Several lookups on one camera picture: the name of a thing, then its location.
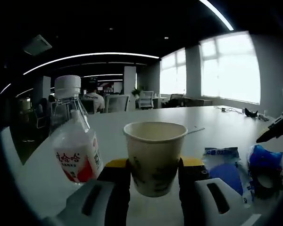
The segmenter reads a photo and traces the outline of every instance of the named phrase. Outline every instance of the bottle cap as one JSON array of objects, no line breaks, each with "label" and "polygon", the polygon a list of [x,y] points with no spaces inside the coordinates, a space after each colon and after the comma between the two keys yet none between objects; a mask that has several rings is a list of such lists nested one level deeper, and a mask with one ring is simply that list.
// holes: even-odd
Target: bottle cap
[{"label": "bottle cap", "polygon": [[55,96],[67,98],[79,94],[81,90],[81,78],[77,75],[64,75],[55,80]]}]

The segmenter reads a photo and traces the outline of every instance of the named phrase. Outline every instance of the paper cup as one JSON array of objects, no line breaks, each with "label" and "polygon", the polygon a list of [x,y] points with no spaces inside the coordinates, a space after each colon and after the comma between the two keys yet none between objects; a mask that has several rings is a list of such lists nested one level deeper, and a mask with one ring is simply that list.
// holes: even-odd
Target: paper cup
[{"label": "paper cup", "polygon": [[180,159],[185,126],[166,122],[136,122],[124,127],[136,190],[148,197],[167,194]]}]

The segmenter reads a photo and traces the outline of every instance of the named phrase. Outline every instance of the window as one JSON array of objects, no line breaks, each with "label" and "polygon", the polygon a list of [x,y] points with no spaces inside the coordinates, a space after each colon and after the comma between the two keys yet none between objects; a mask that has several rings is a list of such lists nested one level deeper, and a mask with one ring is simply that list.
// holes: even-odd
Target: window
[{"label": "window", "polygon": [[260,104],[260,72],[248,32],[200,42],[201,95]]},{"label": "window", "polygon": [[160,93],[186,93],[187,71],[185,65],[185,49],[171,53],[160,61]]}]

